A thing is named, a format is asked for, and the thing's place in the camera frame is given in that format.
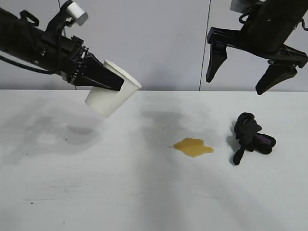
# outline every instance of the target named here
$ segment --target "white wall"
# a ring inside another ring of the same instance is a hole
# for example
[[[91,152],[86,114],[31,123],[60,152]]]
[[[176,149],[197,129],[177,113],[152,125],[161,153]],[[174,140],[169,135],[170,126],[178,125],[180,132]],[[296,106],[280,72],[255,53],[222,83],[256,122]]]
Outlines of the white wall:
[[[240,30],[239,13],[230,11],[231,0],[212,0],[209,15],[209,28],[227,28]],[[308,33],[301,27],[290,36],[287,45],[308,52]],[[267,60],[258,58],[244,51],[227,49],[228,59],[218,70],[212,83],[206,83],[205,75],[210,56],[210,45],[205,47],[204,67],[201,90],[252,90],[268,68]],[[308,65],[298,68],[295,78],[280,83],[272,90],[308,91]]]
[[[99,60],[116,63],[145,90],[199,90],[209,0],[78,3],[90,18],[67,34],[84,39]]]
[[[40,20],[39,28],[45,30],[47,23],[59,11],[57,0],[0,0],[0,7],[19,17],[19,12],[28,10]],[[14,57],[0,54],[22,62]],[[43,75],[27,71],[0,61],[0,89],[75,89],[62,81],[58,75]]]

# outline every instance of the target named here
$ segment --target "black cable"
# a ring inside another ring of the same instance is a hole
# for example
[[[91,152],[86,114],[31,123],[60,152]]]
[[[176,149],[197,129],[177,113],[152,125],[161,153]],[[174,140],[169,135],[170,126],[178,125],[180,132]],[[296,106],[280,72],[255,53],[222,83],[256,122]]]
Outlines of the black cable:
[[[41,74],[53,75],[53,74],[56,73],[55,71],[46,71],[46,70],[43,70],[43,69],[38,69],[38,68],[34,68],[34,67],[31,67],[31,66],[24,65],[24,64],[15,62],[11,59],[8,59],[8,58],[6,58],[2,55],[0,55],[0,60],[4,61],[6,63],[12,64],[14,66],[17,66],[17,67],[20,67],[20,68],[23,68],[23,69],[26,69],[26,70],[29,70],[29,71],[41,73]]]
[[[300,21],[301,21],[301,23],[302,23],[302,27],[303,27],[303,29],[304,29],[305,31],[308,31],[308,28],[306,27],[305,20],[304,20],[304,19],[302,19],[302,20],[300,20]]]
[[[245,18],[246,16],[249,16],[249,15],[250,15],[250,13],[244,13],[243,15],[241,15],[241,17],[239,17],[239,22],[244,24],[244,25],[251,24],[251,22],[243,20],[243,18]]]
[[[241,148],[234,154],[233,163],[239,165],[245,150],[253,152],[258,150],[262,154],[270,154],[276,145],[276,140],[268,135],[259,133],[262,127],[257,124],[255,116],[251,113],[242,113],[234,126],[236,139]]]

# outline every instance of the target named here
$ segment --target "liquid spill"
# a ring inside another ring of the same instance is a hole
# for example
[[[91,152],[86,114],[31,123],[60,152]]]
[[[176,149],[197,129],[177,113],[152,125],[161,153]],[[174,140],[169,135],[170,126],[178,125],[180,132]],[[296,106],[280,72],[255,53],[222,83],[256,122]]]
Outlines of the liquid spill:
[[[192,138],[185,138],[181,142],[174,144],[173,147],[191,157],[214,152],[213,148],[204,146],[203,140]]]

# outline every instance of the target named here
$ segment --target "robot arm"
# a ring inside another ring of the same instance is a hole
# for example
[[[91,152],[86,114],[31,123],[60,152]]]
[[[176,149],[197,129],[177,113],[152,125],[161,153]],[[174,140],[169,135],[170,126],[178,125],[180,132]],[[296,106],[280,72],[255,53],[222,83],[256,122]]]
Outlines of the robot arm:
[[[211,82],[219,67],[227,59],[226,47],[247,51],[270,64],[256,86],[263,94],[276,84],[293,78],[296,67],[303,68],[308,57],[304,52],[284,45],[308,11],[307,0],[233,0],[231,10],[243,13],[240,31],[211,28],[207,41],[211,44],[210,63],[206,81]]]
[[[28,11],[20,12],[20,19],[0,8],[0,50],[36,65],[33,68],[0,56],[15,66],[43,73],[58,74],[75,86],[94,86],[120,91],[123,78],[106,68],[83,46],[83,40],[62,36],[65,26],[79,26],[88,14],[72,0],[68,0],[49,22],[46,31],[37,28],[39,20]]]

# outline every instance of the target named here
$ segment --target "white paper cup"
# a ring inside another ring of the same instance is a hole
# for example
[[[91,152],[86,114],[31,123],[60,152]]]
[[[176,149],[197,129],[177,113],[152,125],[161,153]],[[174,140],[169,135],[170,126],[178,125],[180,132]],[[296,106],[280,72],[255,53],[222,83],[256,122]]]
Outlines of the white paper cup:
[[[130,96],[142,88],[141,84],[126,71],[105,60],[104,67],[124,79],[120,91],[108,90],[93,87],[90,91],[86,104],[103,117],[109,117],[115,112]]]

